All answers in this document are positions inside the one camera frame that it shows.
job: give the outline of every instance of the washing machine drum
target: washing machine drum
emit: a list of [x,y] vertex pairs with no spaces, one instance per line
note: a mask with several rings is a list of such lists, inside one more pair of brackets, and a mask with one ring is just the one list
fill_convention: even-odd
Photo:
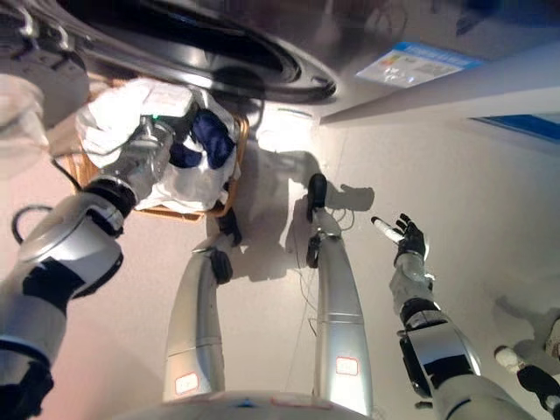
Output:
[[191,2],[43,3],[88,57],[141,74],[279,102],[322,101],[336,88],[312,59]]

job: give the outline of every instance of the floor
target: floor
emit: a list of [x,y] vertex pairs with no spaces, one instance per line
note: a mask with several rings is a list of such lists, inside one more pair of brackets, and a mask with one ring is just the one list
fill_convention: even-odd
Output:
[[[471,339],[485,375],[547,418],[492,354],[515,345],[560,374],[539,347],[560,314],[560,148],[472,121],[329,129],[271,110],[254,123],[235,205],[244,241],[232,256],[234,280],[218,292],[227,388],[312,389],[318,279],[302,260],[301,199],[322,171],[335,187],[329,207],[345,229],[366,319],[375,418],[433,418],[415,411],[419,398],[401,361],[389,292],[396,250],[369,222],[400,212],[428,233],[437,300]],[[1,185],[5,275],[17,251],[11,214],[30,202],[54,204],[71,189],[45,160]],[[70,304],[41,418],[106,418],[158,403],[174,294],[208,228],[129,217],[118,275]]]

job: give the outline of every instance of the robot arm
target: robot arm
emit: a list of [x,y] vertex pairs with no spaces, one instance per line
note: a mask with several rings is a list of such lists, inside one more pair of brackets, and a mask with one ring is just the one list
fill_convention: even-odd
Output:
[[442,420],[533,418],[494,382],[480,376],[480,362],[467,337],[435,303],[426,274],[424,234],[406,215],[393,229],[374,217],[374,226],[398,244],[389,288],[404,330],[400,345],[413,389],[431,398]]
[[143,117],[120,157],[63,199],[22,243],[0,283],[0,412],[40,413],[66,330],[67,304],[94,293],[119,269],[124,218],[147,197],[169,160],[173,131]]

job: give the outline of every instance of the black cable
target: black cable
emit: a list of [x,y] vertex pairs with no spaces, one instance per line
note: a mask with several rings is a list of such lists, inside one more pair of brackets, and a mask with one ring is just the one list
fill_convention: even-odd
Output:
[[52,166],[54,166],[56,169],[58,169],[60,172],[62,172],[62,175],[64,175],[73,185],[73,187],[76,189],[76,191],[81,191],[81,185],[78,183],[78,181],[76,180],[76,178],[74,178],[70,172],[68,172],[64,166],[62,166],[61,164],[59,164],[56,160],[56,157],[53,157],[51,159],[51,164]]
[[22,238],[21,234],[19,234],[19,219],[21,219],[21,216],[23,216],[27,212],[38,210],[42,212],[50,212],[51,210],[53,210],[53,208],[50,206],[45,206],[43,204],[30,204],[29,206],[25,206],[17,210],[11,218],[11,234],[14,235],[14,239],[17,243],[21,243],[24,241],[24,238]]

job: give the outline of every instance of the laundry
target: laundry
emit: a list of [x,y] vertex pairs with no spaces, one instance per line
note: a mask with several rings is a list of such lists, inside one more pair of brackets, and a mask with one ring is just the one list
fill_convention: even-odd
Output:
[[208,109],[202,109],[194,118],[192,135],[204,147],[212,169],[222,167],[235,147],[229,138],[228,128]]
[[[221,168],[235,148],[235,143],[229,138],[228,127],[208,109],[201,109],[194,117],[192,137],[206,151],[208,165],[212,169]],[[178,168],[193,168],[202,159],[200,152],[185,143],[174,143],[170,153],[169,163]]]
[[120,146],[141,115],[171,125],[176,138],[163,177],[136,209],[163,205],[187,214],[209,210],[218,201],[225,203],[228,181],[241,176],[235,120],[208,92],[196,87],[142,78],[102,93],[76,117],[90,160],[100,168],[117,160]]

